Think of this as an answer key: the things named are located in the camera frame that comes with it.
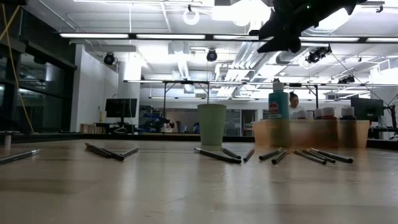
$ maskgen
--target blue bottle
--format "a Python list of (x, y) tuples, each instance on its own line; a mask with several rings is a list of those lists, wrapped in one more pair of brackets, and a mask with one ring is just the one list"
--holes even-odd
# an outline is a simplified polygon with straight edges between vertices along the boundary
[(274, 82), (273, 93), (269, 94), (269, 119), (289, 119), (289, 94), (284, 92), (284, 84)]

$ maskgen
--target wooden table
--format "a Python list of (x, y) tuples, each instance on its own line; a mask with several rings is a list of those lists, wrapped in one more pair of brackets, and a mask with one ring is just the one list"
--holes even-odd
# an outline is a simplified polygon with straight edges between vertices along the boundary
[[(124, 162), (84, 142), (127, 150)], [(289, 154), (235, 165), (193, 153), (199, 142), (76, 140), (16, 144), (40, 154), (0, 166), (0, 223), (396, 223), (398, 154), (349, 151), (323, 166)], [(244, 156), (253, 144), (225, 144)], [(0, 148), (0, 156), (7, 155)]]

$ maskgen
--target light green cup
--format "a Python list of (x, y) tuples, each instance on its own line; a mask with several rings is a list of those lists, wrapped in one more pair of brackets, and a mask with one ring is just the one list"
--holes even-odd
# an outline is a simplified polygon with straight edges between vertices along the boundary
[(223, 143), (226, 106), (218, 104), (198, 105), (200, 141), (204, 146), (220, 146)]

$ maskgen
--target computer monitor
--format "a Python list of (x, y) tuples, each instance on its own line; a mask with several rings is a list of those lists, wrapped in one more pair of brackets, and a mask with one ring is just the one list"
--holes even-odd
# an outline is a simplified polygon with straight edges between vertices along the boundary
[(382, 100), (351, 98), (356, 119), (379, 121), (379, 116), (384, 116)]
[(137, 99), (106, 99), (106, 117), (121, 118), (121, 123), (124, 118), (135, 118), (136, 108)]

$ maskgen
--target ceiling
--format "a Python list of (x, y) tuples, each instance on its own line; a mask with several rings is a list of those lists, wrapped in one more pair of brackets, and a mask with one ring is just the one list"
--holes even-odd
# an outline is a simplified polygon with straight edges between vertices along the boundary
[[(384, 10), (376, 13), (379, 6), (357, 6), (352, 16), (341, 26), (329, 32), (316, 33), (343, 36), (397, 36), (398, 33), (398, 5), (386, 1)], [(184, 33), (184, 34), (247, 34), (250, 24), (237, 26), (233, 21), (212, 20), (214, 1), (204, 1), (202, 6), (194, 4), (193, 9), (200, 12), (200, 20), (195, 25), (188, 25), (183, 20), (183, 13), (186, 6), (174, 4), (105, 4), (103, 2), (75, 2), (74, 0), (36, 0), (29, 1), (25, 8), (39, 17), (59, 32), (133, 32), (133, 33)], [(245, 7), (239, 7), (239, 16), (245, 17)], [(314, 29), (306, 31), (304, 35), (314, 34)], [(169, 44), (172, 41), (152, 40), (91, 40), (83, 42), (86, 50), (93, 51), (98, 55), (104, 54), (105, 46), (136, 46), (143, 58), (142, 74), (151, 78), (156, 74), (171, 74), (173, 70), (179, 70), (175, 55), (169, 55)], [(189, 70), (215, 72), (218, 63), (233, 62), (240, 50), (242, 42), (206, 42), (206, 41), (185, 41), (188, 44), (189, 56), (186, 63)], [(205, 50), (192, 50), (202, 47)], [(217, 62), (207, 62), (206, 54), (209, 48), (215, 48), (218, 53)], [(346, 68), (353, 68), (355, 74), (366, 82), (369, 76), (369, 68), (377, 65), (386, 58), (398, 56), (398, 45), (396, 44), (331, 44), (334, 55), (324, 58), (315, 66), (305, 68), (302, 60), (308, 51), (304, 49), (303, 55), (293, 55), (289, 63), (275, 65), (278, 62), (270, 60), (271, 55), (263, 56), (253, 68), (255, 75), (264, 76), (264, 73), (274, 69), (275, 74), (266, 75), (261, 82), (268, 82), (274, 75), (283, 72), (283, 82), (308, 82), (320, 80), (342, 74)], [(252, 47), (249, 54), (254, 56), (255, 48)], [(115, 52), (115, 55), (124, 58), (128, 52)]]

